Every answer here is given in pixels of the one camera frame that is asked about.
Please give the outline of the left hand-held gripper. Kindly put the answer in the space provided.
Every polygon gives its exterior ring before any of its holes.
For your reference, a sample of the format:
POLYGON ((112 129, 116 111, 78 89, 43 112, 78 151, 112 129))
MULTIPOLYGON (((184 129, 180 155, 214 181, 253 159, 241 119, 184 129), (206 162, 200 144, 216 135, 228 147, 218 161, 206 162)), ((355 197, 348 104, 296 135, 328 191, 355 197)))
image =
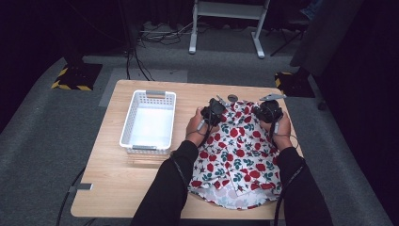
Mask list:
POLYGON ((208 125, 217 126, 221 122, 221 115, 229 106, 219 95, 211 98, 209 105, 205 106, 200 114, 208 125))

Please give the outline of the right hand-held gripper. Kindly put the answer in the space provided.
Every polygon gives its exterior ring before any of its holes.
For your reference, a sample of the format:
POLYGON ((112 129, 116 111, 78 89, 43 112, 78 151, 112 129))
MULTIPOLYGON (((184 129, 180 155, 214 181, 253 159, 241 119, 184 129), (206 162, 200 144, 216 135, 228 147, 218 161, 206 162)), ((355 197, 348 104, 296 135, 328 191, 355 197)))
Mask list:
POLYGON ((261 98, 262 103, 254 107, 255 116, 266 123, 278 121, 282 115, 282 108, 279 106, 278 99, 284 99, 285 94, 271 93, 261 98))

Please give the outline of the white red floral shirt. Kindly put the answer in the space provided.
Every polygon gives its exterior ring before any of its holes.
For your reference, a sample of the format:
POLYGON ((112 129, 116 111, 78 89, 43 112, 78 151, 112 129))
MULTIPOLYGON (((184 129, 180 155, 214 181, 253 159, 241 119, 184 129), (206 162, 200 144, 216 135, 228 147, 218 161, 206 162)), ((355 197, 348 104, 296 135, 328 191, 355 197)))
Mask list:
POLYGON ((188 190, 227 209, 251 209, 279 198, 278 150, 253 113, 236 102, 221 115, 219 130, 199 147, 188 190))

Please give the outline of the white plastic basket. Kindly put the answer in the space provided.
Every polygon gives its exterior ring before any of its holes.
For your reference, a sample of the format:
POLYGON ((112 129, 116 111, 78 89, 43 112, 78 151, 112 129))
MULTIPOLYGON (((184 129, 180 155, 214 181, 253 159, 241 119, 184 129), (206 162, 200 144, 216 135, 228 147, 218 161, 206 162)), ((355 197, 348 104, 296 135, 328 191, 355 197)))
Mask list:
POLYGON ((168 154, 171 147, 176 93, 137 89, 120 136, 127 153, 168 154))

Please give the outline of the person's left hand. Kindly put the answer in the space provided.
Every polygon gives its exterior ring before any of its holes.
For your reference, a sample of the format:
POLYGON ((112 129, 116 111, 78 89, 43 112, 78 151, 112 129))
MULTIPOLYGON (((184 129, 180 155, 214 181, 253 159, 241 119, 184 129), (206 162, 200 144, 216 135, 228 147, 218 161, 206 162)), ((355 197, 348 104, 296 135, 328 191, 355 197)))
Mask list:
POLYGON ((204 123, 200 128, 202 122, 202 115, 200 114, 202 108, 198 107, 195 115, 190 119, 186 126, 185 139, 194 143, 197 147, 200 146, 202 141, 205 139, 206 133, 208 132, 208 124, 204 123))

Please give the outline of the person's right hand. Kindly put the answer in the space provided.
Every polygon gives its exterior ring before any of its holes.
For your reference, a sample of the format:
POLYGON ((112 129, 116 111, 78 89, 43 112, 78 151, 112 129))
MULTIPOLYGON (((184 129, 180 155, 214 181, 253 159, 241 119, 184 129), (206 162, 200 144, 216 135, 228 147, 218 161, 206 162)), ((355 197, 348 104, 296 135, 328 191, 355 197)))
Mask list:
POLYGON ((286 113, 283 113, 282 117, 278 121, 279 127, 273 133, 272 139, 275 146, 279 151, 284 151, 287 148, 293 147, 293 143, 290 139, 291 136, 291 121, 286 113))

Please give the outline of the black yellow striped stand base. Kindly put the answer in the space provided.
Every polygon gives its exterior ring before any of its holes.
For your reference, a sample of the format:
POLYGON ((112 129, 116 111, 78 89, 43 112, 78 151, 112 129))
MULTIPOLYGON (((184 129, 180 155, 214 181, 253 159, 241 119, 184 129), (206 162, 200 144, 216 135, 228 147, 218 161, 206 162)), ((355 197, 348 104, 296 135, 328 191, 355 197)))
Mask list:
POLYGON ((297 73, 277 72, 275 83, 276 87, 289 97, 315 97, 308 78, 297 73))
POLYGON ((65 65, 52 85, 52 89, 94 90, 102 64, 85 63, 82 67, 65 65))

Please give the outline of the black tripod legs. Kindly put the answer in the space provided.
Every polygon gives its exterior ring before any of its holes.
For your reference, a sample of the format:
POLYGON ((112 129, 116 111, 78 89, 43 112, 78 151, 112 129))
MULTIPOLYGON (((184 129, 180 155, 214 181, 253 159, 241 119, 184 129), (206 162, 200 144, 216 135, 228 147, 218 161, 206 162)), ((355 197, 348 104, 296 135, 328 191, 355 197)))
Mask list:
POLYGON ((267 35, 270 35, 272 31, 279 31, 284 39, 284 43, 273 53, 271 53, 270 56, 273 57, 276 53, 281 51, 296 38, 302 39, 309 27, 309 24, 309 20, 281 20, 279 22, 271 22, 268 25, 269 29, 267 35), (295 32, 295 34, 290 39, 288 39, 284 33, 285 30, 295 32))

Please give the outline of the grey hanging panel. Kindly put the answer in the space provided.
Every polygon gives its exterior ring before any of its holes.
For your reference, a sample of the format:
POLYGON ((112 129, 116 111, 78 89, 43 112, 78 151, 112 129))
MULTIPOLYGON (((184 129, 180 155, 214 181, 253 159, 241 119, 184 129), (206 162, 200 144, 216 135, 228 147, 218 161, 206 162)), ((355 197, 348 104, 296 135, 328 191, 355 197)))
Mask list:
POLYGON ((290 66, 321 76, 363 2, 364 0, 321 0, 290 66))

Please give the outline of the white desk frame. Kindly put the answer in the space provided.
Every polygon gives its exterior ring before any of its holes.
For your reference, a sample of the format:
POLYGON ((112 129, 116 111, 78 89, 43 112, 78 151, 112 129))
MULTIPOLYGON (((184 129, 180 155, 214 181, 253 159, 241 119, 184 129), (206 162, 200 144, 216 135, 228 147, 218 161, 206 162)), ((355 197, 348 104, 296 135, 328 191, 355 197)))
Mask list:
POLYGON ((268 11, 271 0, 264 0, 261 6, 243 5, 233 3, 207 2, 204 0, 195 0, 192 12, 192 31, 188 52, 194 55, 197 51, 198 19, 200 16, 246 19, 257 21, 257 28, 251 32, 251 38, 258 58, 265 58, 263 47, 259 37, 263 29, 263 22, 268 11))

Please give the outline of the grey metal table bracket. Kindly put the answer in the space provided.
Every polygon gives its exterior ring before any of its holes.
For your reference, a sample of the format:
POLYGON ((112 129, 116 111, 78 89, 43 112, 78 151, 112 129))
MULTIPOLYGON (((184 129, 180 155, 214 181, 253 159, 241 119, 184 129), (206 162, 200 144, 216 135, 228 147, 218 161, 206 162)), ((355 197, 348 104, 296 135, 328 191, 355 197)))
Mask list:
POLYGON ((74 186, 70 186, 68 189, 69 193, 73 193, 76 192, 77 190, 91 190, 93 187, 93 184, 78 184, 78 185, 74 185, 74 186))

